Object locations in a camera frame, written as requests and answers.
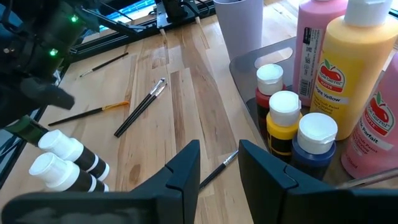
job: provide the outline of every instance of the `green light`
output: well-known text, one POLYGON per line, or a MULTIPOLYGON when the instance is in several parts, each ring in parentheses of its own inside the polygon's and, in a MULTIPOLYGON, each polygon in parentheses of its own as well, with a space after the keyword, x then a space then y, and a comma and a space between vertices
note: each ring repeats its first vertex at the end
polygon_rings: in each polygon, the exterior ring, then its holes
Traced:
POLYGON ((77 20, 79 20, 79 17, 77 17, 76 15, 73 15, 72 18, 70 18, 70 20, 72 22, 77 22, 77 20))
POLYGON ((52 50, 50 51, 50 55, 53 56, 53 57, 56 56, 57 53, 58 53, 58 50, 57 50, 57 49, 52 49, 52 50))

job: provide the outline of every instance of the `apple logo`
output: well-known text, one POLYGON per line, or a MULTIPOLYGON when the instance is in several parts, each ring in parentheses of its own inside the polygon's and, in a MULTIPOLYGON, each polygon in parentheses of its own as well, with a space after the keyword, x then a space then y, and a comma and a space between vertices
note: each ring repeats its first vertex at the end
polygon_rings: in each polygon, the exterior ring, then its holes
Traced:
POLYGON ((322 74, 326 75, 326 77, 330 78, 331 80, 340 82, 341 81, 341 75, 337 72, 332 71, 335 68, 335 66, 330 68, 330 64, 328 60, 325 60, 325 65, 321 66, 321 72, 322 74))
POLYGON ((374 114, 385 123, 388 123, 390 120, 387 112, 382 109, 382 106, 385 106, 385 103, 382 103, 380 92, 377 93, 376 97, 373 97, 370 102, 370 106, 374 112, 374 114))

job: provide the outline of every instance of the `paint bottle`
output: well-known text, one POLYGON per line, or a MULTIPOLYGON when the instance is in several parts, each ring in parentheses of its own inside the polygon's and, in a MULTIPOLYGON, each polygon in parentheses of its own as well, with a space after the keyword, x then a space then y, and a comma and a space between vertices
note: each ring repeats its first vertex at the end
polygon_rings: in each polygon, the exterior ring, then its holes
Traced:
POLYGON ((49 131, 39 141, 39 148, 52 152, 65 161, 74 162, 80 169, 104 180, 109 174, 109 165, 75 138, 60 130, 49 131))
POLYGON ((331 116, 336 140, 353 131, 397 38, 392 0, 349 0, 326 28, 311 112, 331 116))
POLYGON ((341 163, 354 178, 398 167, 398 54, 349 137, 341 163))
POLYGON ((29 174, 42 179, 45 185, 57 192, 108 192, 109 187, 91 174, 79 169, 71 161, 64 161, 54 153, 46 152, 33 162, 29 174))
POLYGON ((300 109, 299 96, 291 91, 274 93, 269 100, 268 148, 272 155, 287 163, 292 157, 292 140, 302 117, 300 109))
POLYGON ((298 7, 293 91, 304 106, 311 105, 326 27, 344 15, 346 8, 347 0, 305 0, 298 7))
POLYGON ((263 65, 257 70, 256 103, 260 133, 267 139, 267 114, 272 94, 285 89, 282 76, 284 70, 275 64, 263 65))
POLYGON ((321 113, 309 113, 298 123, 290 165, 322 180, 336 152, 337 124, 321 113))
POLYGON ((4 129, 34 146, 37 146, 40 138, 48 132, 45 127, 27 115, 9 124, 4 129))

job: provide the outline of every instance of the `white bottle cap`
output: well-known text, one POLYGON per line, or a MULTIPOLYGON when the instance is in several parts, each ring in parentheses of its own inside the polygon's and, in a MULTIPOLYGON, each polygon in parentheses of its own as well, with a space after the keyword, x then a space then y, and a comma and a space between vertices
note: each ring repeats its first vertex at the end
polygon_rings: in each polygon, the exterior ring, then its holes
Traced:
POLYGON ((392 0, 349 0, 344 22, 356 27, 382 25, 388 16, 392 0))
POLYGON ((281 127, 289 127, 299 120, 301 101, 292 91, 279 91, 269 99, 272 121, 281 127))
POLYGON ((64 191, 77 180, 79 168, 54 153, 46 152, 36 158, 29 169, 29 174, 42 179, 52 190, 64 191))
POLYGON ((257 70, 257 87, 266 96, 281 91, 284 87, 284 69, 276 64, 263 65, 257 70))
POLYGON ((336 121, 322 113, 306 114, 298 123, 297 142, 307 153, 324 154, 330 150, 337 134, 336 121))
POLYGON ((52 152, 61 159, 75 161, 83 152, 84 146, 79 141, 64 135, 60 130, 49 131, 39 140, 39 148, 52 152))

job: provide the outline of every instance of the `red paint bottle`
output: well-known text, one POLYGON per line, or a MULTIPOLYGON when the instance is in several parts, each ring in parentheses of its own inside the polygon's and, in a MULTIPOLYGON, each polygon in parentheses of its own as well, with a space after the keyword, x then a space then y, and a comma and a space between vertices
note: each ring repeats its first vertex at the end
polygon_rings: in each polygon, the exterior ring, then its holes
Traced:
POLYGON ((256 103, 261 136, 267 139, 267 114, 272 94, 286 89, 282 76, 284 70, 276 64, 263 65, 257 70, 256 103))

